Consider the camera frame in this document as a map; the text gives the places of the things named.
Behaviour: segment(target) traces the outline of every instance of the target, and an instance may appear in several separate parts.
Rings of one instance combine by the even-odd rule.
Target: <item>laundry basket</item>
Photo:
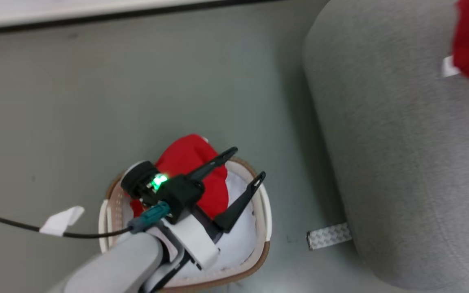
[[[239,159],[231,158],[225,164],[227,171],[236,174],[248,184],[257,176],[256,171],[250,165]],[[122,174],[113,180],[106,192],[106,198],[99,212],[99,233],[113,232],[125,227],[128,219],[125,218],[125,209],[130,208],[129,198],[124,196],[121,188]],[[192,278],[179,278],[176,275],[164,287],[166,292],[175,291],[197,291],[205,288],[216,287],[230,282],[246,278],[257,271],[265,262],[270,248],[270,237],[272,233],[272,216],[268,194],[265,186],[260,185],[253,196],[252,214],[255,218],[255,247],[249,257],[242,261],[233,261],[221,269],[207,269]],[[106,252],[114,247],[118,236],[101,238],[99,244],[101,252]]]

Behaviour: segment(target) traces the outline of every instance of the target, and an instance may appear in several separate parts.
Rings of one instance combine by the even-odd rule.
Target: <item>black cable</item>
[[[40,228],[37,226],[19,223],[18,221],[12,221],[12,220],[4,219],[1,217],[0,217],[0,223],[14,226],[17,228],[21,228],[24,230],[34,231],[34,232],[39,232],[40,230]],[[78,239],[97,239],[97,238],[105,238],[105,237],[121,235],[121,234],[131,231],[132,229],[133,227],[127,227],[119,231],[102,233],[102,234],[79,234],[79,233],[64,232],[63,237],[78,238]]]

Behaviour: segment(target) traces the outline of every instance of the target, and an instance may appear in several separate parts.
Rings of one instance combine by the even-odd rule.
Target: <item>gray ottoman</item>
[[[456,0],[332,0],[305,72],[355,245],[395,286],[469,293],[469,81]]]

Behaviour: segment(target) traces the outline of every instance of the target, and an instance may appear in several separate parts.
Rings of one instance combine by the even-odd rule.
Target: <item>cable connector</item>
[[[129,221],[128,227],[131,228],[132,234],[143,232],[147,228],[151,227],[153,224],[167,216],[169,214],[169,211],[169,205],[166,202],[161,201],[158,204],[149,208],[149,210],[143,212],[140,217]]]

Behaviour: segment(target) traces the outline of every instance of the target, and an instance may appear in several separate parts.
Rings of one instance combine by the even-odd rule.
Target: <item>gray sofa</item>
[[[331,0],[305,72],[354,243],[385,282],[469,293],[469,81],[456,0]]]

